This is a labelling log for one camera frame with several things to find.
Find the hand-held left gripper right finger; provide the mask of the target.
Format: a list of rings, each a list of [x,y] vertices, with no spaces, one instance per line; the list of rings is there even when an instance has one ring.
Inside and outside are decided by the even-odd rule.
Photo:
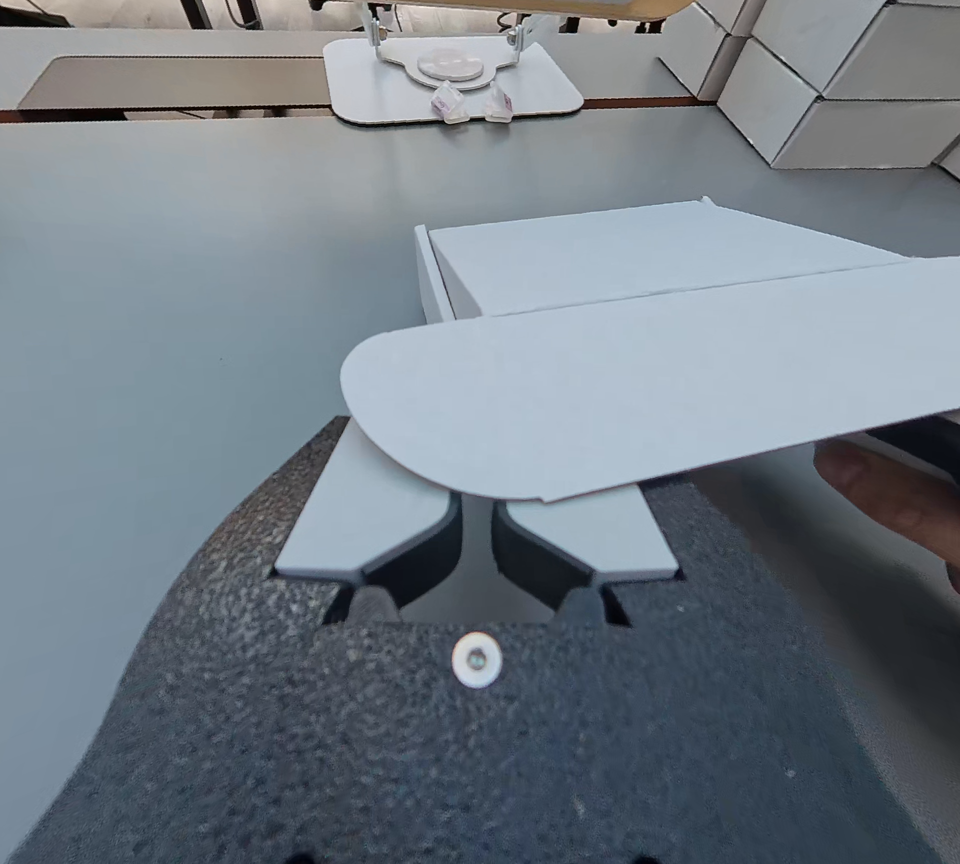
[[[622,611],[616,586],[681,575],[637,485],[557,503],[496,501],[490,539],[501,575],[552,611]]]

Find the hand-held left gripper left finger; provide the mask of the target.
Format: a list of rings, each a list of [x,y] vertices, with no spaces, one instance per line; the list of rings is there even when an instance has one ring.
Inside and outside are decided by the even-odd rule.
[[[460,496],[407,470],[351,419],[274,563],[282,577],[379,587],[403,608],[460,561]]]

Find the white cardboard box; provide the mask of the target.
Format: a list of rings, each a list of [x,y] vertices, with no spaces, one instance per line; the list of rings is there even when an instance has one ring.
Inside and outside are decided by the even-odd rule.
[[[451,320],[360,342],[357,426],[552,502],[958,410],[958,257],[709,200],[434,229]]]

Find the person's right hand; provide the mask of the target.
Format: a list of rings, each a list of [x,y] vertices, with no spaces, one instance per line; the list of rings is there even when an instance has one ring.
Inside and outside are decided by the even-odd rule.
[[[813,464],[866,517],[940,558],[959,591],[958,486],[842,439],[817,443]]]

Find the stack of white boxes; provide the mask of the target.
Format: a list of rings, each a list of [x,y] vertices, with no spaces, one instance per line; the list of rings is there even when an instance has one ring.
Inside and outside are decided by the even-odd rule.
[[[959,0],[697,0],[659,48],[774,169],[958,179]]]

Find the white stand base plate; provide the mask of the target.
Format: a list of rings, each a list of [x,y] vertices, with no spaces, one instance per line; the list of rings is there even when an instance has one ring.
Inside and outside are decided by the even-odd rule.
[[[461,90],[468,122],[484,120],[491,82],[510,97],[512,119],[575,114],[584,106],[583,94],[541,44],[558,21],[552,16],[533,15],[498,34],[402,37],[391,36],[368,6],[358,10],[365,37],[338,39],[323,50],[330,106],[347,123],[447,125],[430,107],[445,81]]]

